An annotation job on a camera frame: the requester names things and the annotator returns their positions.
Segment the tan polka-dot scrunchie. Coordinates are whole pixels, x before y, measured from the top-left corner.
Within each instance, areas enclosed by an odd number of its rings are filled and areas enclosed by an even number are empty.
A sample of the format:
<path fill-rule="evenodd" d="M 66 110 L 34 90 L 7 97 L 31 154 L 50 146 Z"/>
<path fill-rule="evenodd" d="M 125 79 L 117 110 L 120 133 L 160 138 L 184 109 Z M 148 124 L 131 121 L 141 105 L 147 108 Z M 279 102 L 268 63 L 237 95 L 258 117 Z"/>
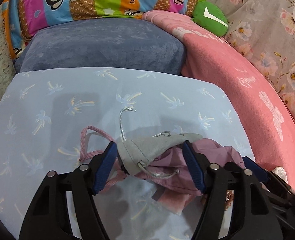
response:
<path fill-rule="evenodd" d="M 233 199 L 234 199 L 234 191 L 233 190 L 228 190 L 226 192 L 225 211 L 227 211 L 231 207 L 231 205 L 233 203 Z M 206 200 L 207 200 L 207 195 L 204 194 L 201 197 L 201 203 L 202 203 L 202 205 L 205 205 Z"/>

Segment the pink mesh sachet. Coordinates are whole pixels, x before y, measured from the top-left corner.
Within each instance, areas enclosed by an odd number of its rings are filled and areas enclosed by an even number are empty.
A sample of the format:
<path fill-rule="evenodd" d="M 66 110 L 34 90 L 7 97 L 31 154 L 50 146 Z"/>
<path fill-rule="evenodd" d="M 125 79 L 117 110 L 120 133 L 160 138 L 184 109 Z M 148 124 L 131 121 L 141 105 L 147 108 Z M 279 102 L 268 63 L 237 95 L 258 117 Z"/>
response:
<path fill-rule="evenodd" d="M 157 189 L 152 196 L 152 199 L 158 202 L 162 207 L 179 216 L 194 198 L 194 195 L 179 193 L 164 188 Z"/>

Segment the grey drawstring pouch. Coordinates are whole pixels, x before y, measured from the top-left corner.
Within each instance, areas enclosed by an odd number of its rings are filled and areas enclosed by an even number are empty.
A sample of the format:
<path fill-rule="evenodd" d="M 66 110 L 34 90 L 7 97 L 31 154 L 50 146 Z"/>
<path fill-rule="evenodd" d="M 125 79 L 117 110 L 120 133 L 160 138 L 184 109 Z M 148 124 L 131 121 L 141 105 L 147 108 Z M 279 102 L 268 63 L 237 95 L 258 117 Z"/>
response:
<path fill-rule="evenodd" d="M 148 176 L 156 179 L 170 179 L 180 173 L 175 168 L 171 173 L 151 172 L 147 169 L 156 158 L 160 157 L 168 149 L 188 142 L 195 142 L 203 138 L 200 134 L 180 133 L 172 135 L 169 131 L 163 131 L 151 137 L 140 139 L 126 139 L 122 126 L 122 113 L 124 111 L 135 110 L 130 107 L 123 108 L 119 113 L 119 126 L 121 131 L 122 142 L 117 143 L 118 159 L 120 165 L 126 169 L 126 172 L 135 176 L 139 172 L 144 172 Z"/>

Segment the purple drawstring pouch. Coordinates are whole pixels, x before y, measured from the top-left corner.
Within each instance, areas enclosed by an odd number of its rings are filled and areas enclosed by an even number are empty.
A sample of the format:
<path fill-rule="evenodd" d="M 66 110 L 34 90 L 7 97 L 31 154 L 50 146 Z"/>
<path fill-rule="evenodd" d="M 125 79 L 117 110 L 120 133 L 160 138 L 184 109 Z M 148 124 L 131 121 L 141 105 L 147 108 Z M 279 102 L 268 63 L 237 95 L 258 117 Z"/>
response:
<path fill-rule="evenodd" d="M 85 160 L 92 160 L 94 156 L 101 154 L 102 150 L 89 152 L 87 142 L 86 142 L 86 134 L 88 130 L 95 131 L 102 137 L 106 138 L 110 142 L 114 142 L 113 138 L 105 133 L 104 131 L 94 127 L 88 126 L 81 131 L 81 146 L 80 146 L 80 161 L 83 162 Z M 204 154 L 210 163 L 217 163 L 221 167 L 229 162 L 236 163 L 242 169 L 245 168 L 244 161 L 241 155 L 231 146 L 221 146 L 217 142 L 212 139 L 202 138 L 198 141 L 191 142 L 193 149 L 200 154 Z M 143 180 L 152 180 L 154 183 L 165 187 L 166 189 L 176 191 L 184 194 L 191 194 L 198 196 L 201 191 L 198 190 L 192 177 L 189 173 L 188 167 L 184 160 L 182 154 L 182 144 L 174 146 L 164 152 L 160 157 L 156 158 L 151 164 L 148 165 L 147 169 L 151 172 L 160 172 L 160 173 L 171 173 L 175 168 L 178 168 L 180 173 L 173 176 L 170 179 L 156 179 L 148 176 L 144 172 L 139 172 L 135 175 L 135 177 L 143 179 Z M 127 176 L 130 176 L 126 169 L 120 165 L 118 155 L 117 159 L 114 162 L 113 168 L 105 187 L 103 190 L 108 190 L 114 184 L 119 181 L 124 180 Z"/>

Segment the white lined trash bin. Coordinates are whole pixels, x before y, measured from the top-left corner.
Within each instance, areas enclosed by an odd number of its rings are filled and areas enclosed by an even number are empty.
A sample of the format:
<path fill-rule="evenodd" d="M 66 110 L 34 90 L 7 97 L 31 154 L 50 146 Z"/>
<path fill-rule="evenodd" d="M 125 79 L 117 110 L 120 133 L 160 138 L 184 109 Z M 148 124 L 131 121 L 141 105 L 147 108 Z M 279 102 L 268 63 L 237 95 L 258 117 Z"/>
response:
<path fill-rule="evenodd" d="M 288 176 L 286 174 L 286 171 L 281 166 L 275 167 L 272 172 L 279 176 L 282 180 L 284 180 L 286 183 L 288 183 Z"/>

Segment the pink blanket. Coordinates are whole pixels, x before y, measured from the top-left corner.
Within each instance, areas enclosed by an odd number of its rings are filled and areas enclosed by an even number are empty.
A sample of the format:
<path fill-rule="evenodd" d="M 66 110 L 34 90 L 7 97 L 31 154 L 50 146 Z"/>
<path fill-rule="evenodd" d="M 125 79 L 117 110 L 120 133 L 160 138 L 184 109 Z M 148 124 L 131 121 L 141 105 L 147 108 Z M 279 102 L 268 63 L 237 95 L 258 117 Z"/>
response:
<path fill-rule="evenodd" d="M 295 189 L 295 121 L 277 92 L 250 62 L 223 38 L 190 17 L 162 10 L 143 14 L 187 49 L 182 74 L 219 86 L 228 96 L 250 141 L 257 163 L 281 166 Z"/>

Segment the light blue palm-print cloth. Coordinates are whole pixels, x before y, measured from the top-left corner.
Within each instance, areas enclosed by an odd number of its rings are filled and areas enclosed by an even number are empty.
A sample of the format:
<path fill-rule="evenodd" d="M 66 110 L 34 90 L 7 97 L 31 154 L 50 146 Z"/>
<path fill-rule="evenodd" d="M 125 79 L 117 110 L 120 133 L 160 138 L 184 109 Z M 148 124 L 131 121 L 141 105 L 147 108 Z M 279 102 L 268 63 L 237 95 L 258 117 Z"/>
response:
<path fill-rule="evenodd" d="M 216 85 L 116 68 L 18 74 L 0 102 L 0 220 L 13 237 L 47 172 L 79 166 L 87 126 L 115 141 L 198 133 L 254 156 L 238 114 Z"/>

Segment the grey floral quilt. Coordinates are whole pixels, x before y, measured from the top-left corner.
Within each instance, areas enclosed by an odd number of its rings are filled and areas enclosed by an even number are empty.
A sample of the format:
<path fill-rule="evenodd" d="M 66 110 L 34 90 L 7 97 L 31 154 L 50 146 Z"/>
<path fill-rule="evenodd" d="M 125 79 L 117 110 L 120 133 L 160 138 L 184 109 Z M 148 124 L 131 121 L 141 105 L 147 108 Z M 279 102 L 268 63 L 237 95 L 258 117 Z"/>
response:
<path fill-rule="evenodd" d="M 225 39 L 276 90 L 295 120 L 295 0 L 209 0 L 228 19 Z"/>

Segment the green checkmark plush cushion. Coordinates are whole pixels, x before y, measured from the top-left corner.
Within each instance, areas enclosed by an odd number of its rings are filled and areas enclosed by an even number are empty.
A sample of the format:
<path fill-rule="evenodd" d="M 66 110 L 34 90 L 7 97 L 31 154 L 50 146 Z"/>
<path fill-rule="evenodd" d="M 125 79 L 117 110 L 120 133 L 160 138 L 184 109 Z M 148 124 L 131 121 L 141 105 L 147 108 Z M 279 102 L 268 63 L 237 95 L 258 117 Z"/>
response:
<path fill-rule="evenodd" d="M 228 31 L 227 18 L 220 8 L 211 2 L 196 3 L 192 21 L 218 37 L 224 36 Z"/>

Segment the blue-grey velvet cushion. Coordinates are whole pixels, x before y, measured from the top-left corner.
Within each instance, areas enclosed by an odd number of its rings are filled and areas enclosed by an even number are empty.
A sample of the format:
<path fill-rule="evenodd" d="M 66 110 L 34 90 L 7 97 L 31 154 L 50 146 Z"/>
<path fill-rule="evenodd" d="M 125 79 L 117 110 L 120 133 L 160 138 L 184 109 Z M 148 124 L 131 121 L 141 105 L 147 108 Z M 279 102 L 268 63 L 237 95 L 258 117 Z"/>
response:
<path fill-rule="evenodd" d="M 101 18 L 72 21 L 37 31 L 16 59 L 16 72 L 106 67 L 178 75 L 186 47 L 145 20 Z"/>

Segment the colourful monkey print pillow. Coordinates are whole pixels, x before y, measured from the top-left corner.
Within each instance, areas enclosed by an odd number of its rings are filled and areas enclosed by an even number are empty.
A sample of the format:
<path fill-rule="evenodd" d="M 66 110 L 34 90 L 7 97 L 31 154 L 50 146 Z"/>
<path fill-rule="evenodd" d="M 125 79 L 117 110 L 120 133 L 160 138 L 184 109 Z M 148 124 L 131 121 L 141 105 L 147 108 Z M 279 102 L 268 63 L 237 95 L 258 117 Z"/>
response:
<path fill-rule="evenodd" d="M 134 17 L 151 10 L 192 15 L 201 0 L 4 0 L 3 24 L 11 59 L 37 31 L 52 25 L 103 17 Z"/>

